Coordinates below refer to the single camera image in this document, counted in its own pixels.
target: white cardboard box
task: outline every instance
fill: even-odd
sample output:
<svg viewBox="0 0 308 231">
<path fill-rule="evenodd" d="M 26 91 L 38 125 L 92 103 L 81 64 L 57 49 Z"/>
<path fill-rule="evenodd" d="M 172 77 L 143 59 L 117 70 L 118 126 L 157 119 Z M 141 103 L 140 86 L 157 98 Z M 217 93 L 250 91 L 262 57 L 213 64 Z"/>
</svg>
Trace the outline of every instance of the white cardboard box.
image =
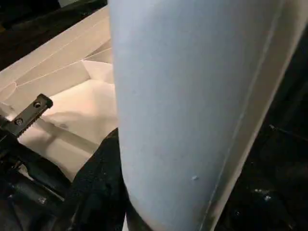
<svg viewBox="0 0 308 231">
<path fill-rule="evenodd" d="M 0 110 L 13 118 L 43 93 L 54 106 L 20 142 L 72 180 L 117 127 L 105 7 L 0 72 Z"/>
</svg>

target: black fabric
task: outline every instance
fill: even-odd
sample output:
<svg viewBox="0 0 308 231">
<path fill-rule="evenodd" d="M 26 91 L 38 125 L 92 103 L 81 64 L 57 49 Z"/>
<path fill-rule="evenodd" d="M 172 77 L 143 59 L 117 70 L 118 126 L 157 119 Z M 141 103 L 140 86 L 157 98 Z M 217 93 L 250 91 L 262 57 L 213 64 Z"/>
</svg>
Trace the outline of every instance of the black fabric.
<svg viewBox="0 0 308 231">
<path fill-rule="evenodd" d="M 53 230 L 121 231 L 126 204 L 116 129 L 77 173 Z"/>
</svg>

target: open box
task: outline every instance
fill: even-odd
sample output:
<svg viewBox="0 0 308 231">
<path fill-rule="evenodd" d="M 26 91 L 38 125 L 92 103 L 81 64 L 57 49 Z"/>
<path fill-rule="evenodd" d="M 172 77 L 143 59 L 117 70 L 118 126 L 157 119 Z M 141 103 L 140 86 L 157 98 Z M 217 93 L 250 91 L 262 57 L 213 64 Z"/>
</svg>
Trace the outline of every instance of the open box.
<svg viewBox="0 0 308 231">
<path fill-rule="evenodd" d="M 105 7 L 0 72 L 0 110 L 12 118 L 40 93 L 54 104 L 20 142 L 72 180 L 117 127 Z"/>
</svg>

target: cardboard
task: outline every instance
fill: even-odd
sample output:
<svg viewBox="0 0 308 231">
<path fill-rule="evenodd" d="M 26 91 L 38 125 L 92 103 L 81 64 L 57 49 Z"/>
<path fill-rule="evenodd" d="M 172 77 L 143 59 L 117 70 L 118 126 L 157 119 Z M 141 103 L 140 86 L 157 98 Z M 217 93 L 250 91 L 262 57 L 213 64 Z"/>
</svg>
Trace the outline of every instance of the cardboard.
<svg viewBox="0 0 308 231">
<path fill-rule="evenodd" d="M 0 112 L 12 119 L 36 97 L 54 106 L 20 142 L 72 180 L 117 127 L 108 7 L 0 72 Z"/>
</svg>

